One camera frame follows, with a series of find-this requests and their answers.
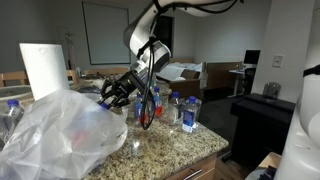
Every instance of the plastic water bottle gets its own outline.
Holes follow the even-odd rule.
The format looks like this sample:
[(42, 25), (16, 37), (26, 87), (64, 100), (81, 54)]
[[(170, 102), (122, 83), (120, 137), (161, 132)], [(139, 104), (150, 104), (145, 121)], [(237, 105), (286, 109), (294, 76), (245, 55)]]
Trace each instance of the plastic water bottle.
[[(136, 125), (141, 123), (141, 110), (142, 110), (142, 95), (137, 93), (137, 99), (134, 102), (134, 120), (136, 121)], [(144, 122), (147, 122), (148, 115), (144, 114)]]
[(15, 127), (22, 119), (24, 110), (19, 105), (18, 100), (7, 101), (7, 107), (0, 112), (0, 148), (2, 149), (5, 143), (9, 140)]
[(161, 114), (162, 114), (162, 102), (160, 99), (159, 92), (160, 92), (160, 88), (158, 86), (155, 86), (153, 99), (154, 99), (155, 107), (156, 107), (156, 110), (155, 110), (156, 117), (161, 117)]
[(169, 101), (169, 125), (181, 124), (181, 104), (179, 93), (172, 92), (172, 98)]
[(198, 107), (196, 105), (196, 97), (190, 96), (189, 102), (183, 110), (183, 124), (182, 129), (188, 133), (192, 133), (197, 127), (196, 114)]

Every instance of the whiteboard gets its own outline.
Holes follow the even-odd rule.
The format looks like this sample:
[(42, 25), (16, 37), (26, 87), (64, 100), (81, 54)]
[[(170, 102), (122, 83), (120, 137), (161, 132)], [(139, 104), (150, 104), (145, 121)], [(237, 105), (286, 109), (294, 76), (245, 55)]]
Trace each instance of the whiteboard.
[(128, 10), (83, 2), (90, 64), (130, 64), (130, 50), (123, 43)]

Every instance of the clear plastic bag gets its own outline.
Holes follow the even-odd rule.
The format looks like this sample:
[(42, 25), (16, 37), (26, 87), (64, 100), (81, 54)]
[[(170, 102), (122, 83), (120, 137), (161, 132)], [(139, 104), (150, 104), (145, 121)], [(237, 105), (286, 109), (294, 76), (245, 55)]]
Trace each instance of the clear plastic bag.
[(0, 179), (83, 178), (123, 145), (126, 115), (70, 90), (34, 102), (0, 153)]

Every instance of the monitor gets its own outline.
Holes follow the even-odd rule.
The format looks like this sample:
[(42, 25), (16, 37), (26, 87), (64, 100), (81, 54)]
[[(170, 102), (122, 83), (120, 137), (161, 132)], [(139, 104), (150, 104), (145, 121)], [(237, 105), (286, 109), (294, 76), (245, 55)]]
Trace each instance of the monitor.
[(260, 50), (247, 50), (244, 56), (244, 64), (258, 64)]

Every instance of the paper towel roll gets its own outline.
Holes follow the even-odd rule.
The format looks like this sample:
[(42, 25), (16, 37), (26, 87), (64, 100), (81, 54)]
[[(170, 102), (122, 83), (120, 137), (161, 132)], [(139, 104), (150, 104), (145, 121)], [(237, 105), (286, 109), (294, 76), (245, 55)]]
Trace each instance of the paper towel roll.
[(61, 45), (21, 43), (20, 49), (35, 100), (69, 89)]

